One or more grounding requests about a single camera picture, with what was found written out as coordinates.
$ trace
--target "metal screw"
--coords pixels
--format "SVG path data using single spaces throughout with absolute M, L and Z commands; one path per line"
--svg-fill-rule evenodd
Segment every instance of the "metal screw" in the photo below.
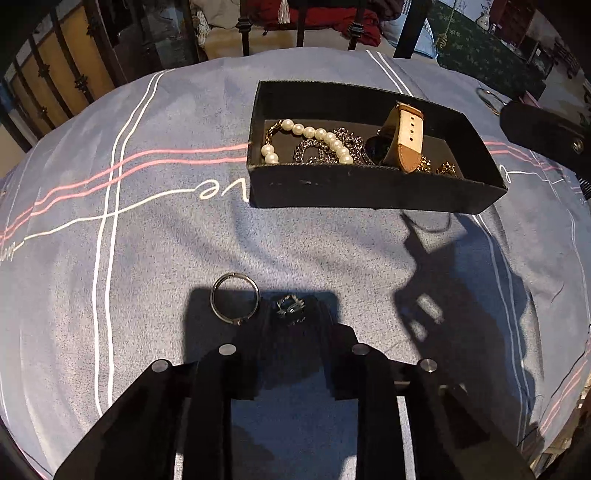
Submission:
M 423 370 L 425 370 L 425 372 L 429 372 L 430 374 L 437 370 L 437 362 L 430 358 L 423 358 L 419 362 L 419 365 Z
M 223 356 L 234 355 L 236 353 L 236 346 L 231 343 L 226 343 L 218 348 L 217 351 Z
M 166 360 L 156 360 L 152 364 L 152 370 L 156 373 L 164 372 L 168 368 L 168 362 Z
M 576 138 L 573 141 L 573 150 L 577 155 L 580 155 L 581 153 L 583 153 L 583 149 L 584 149 L 584 144 L 583 141 L 580 138 Z
M 370 351 L 369 345 L 364 343 L 356 343 L 351 347 L 351 351 L 354 355 L 364 356 L 367 355 Z

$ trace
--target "tassel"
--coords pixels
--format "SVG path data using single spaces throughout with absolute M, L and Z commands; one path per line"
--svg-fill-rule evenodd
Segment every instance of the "tassel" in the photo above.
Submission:
M 290 6 L 287 4 L 287 0 L 281 0 L 281 5 L 279 6 L 279 14 L 277 15 L 277 23 L 279 25 L 284 25 L 290 22 Z

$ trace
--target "open rectangular box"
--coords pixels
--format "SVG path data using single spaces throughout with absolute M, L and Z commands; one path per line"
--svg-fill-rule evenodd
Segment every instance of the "open rectangular box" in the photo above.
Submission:
M 280 163 L 267 165 L 261 155 L 265 132 L 279 119 L 291 118 L 327 131 L 342 127 L 367 140 L 376 135 L 398 102 L 424 114 L 423 155 L 433 171 L 448 161 L 457 177 L 407 174 L 372 164 L 295 163 L 293 151 L 303 137 L 284 131 L 272 138 Z M 251 204 L 260 208 L 364 207 L 474 214 L 507 191 L 464 114 L 426 100 L 341 83 L 259 82 L 246 165 Z

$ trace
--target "ring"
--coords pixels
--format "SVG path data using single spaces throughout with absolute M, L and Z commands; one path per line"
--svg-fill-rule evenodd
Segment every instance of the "ring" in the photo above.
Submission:
M 255 291 L 255 295 L 256 295 L 255 306 L 252 309 L 252 311 L 245 317 L 239 317 L 236 319 L 228 318 L 222 312 L 220 312 L 218 310 L 218 308 L 216 307 L 216 302 L 214 299 L 216 291 L 218 290 L 220 285 L 222 285 L 222 283 L 224 283 L 228 278 L 240 278 L 244 281 L 247 281 Z M 258 310 L 260 303 L 261 303 L 261 291 L 259 290 L 259 288 L 258 288 L 257 284 L 254 282 L 254 280 L 250 277 L 247 277 L 246 275 L 243 275 L 241 273 L 236 273 L 236 272 L 226 273 L 225 275 L 222 275 L 221 277 L 219 277 L 216 280 L 216 282 L 213 284 L 212 291 L 209 294 L 209 304 L 211 305 L 213 312 L 216 314 L 216 317 L 219 318 L 220 320 L 223 320 L 226 323 L 231 323 L 232 325 L 241 325 L 242 322 L 245 322 L 246 320 L 250 319 Z
M 492 102 L 488 98 L 485 98 L 484 95 L 491 95 L 494 98 L 496 98 L 497 100 L 499 100 L 500 103 L 503 104 L 503 106 L 506 106 L 507 105 L 502 99 L 500 99 L 496 95 L 496 93 L 493 93 L 490 90 L 485 90 L 484 88 L 477 87 L 476 88 L 476 94 L 480 97 L 480 100 L 482 100 L 485 103 L 485 105 L 492 110 L 492 112 L 495 115 L 500 115 L 501 112 L 498 111 L 497 108 L 492 104 Z

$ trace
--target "red cloth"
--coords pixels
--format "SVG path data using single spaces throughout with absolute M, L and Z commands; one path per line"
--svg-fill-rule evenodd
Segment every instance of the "red cloth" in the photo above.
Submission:
M 249 10 L 252 12 L 254 18 L 268 30 L 277 30 L 282 26 L 277 25 L 277 14 L 280 4 L 281 0 L 250 0 L 248 2 Z M 356 8 L 310 7 L 306 14 L 306 27 L 334 28 L 348 37 L 349 33 L 347 30 L 355 19 L 355 12 Z M 298 11 L 294 8 L 290 8 L 290 20 L 292 25 L 297 25 Z M 377 47 L 381 35 L 376 13 L 366 9 L 363 13 L 362 24 L 363 34 L 359 41 L 366 45 Z

